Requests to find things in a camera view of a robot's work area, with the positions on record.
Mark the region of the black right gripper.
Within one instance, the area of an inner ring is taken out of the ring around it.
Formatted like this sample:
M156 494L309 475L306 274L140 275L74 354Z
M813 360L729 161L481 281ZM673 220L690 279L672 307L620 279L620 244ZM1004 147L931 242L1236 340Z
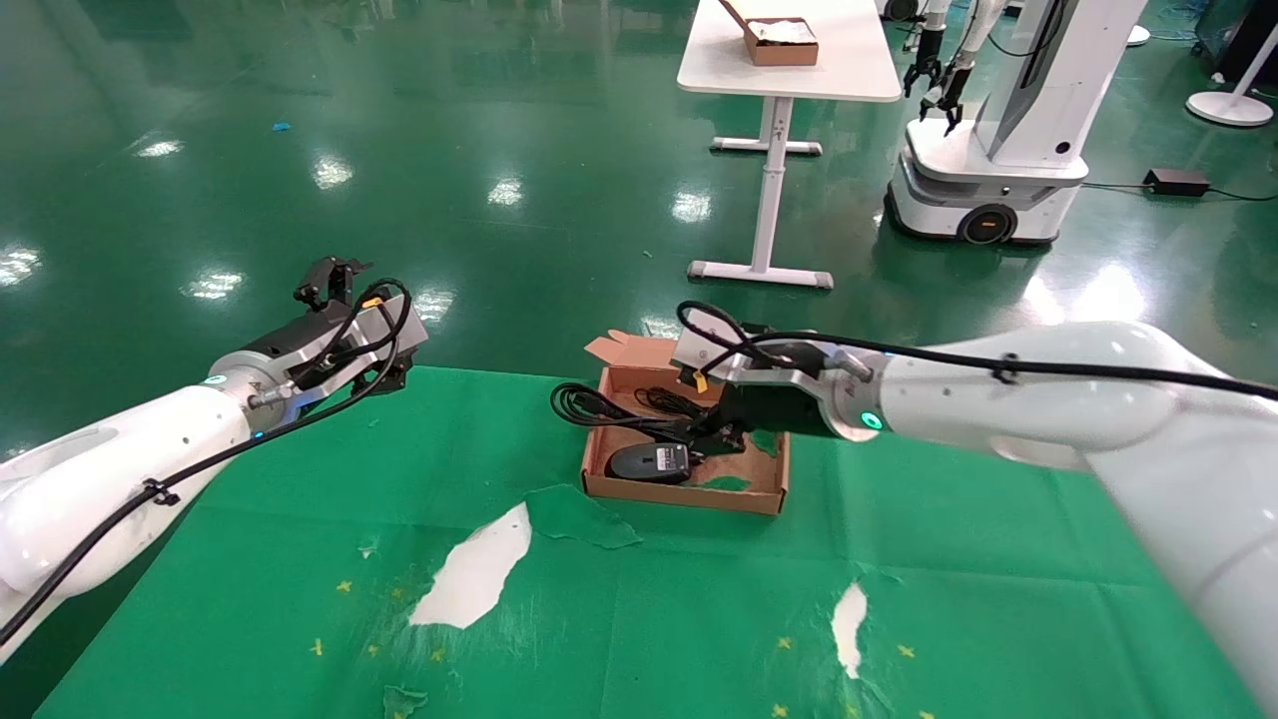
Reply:
M786 384L725 384L721 414L727 421L713 435L686 442L690 464L712 456L744 453L750 430L789 432L796 435L835 437L815 397Z

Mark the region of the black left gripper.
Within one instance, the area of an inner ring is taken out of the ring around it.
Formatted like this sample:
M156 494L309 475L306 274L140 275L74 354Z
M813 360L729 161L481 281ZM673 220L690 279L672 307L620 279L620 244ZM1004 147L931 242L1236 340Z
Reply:
M311 345L325 347L325 344L328 342L328 335L337 331L339 324L350 313L350 307L344 304L354 301L357 275L363 275L366 269L371 268L373 268L371 263L362 263L357 259L320 258L314 261L311 268L305 269L300 284L294 290L294 301L300 301L307 307L305 314L298 315L281 328L247 344L244 351L265 356L266 360L259 361L259 367L266 367L271 360L305 350ZM328 278L332 275L334 300L341 301L341 304L328 304ZM308 372L294 368L308 360L311 359L288 361L285 364L288 377L298 377L296 383L299 384L320 384L321 381L328 381L343 368L341 364L328 368L316 364Z

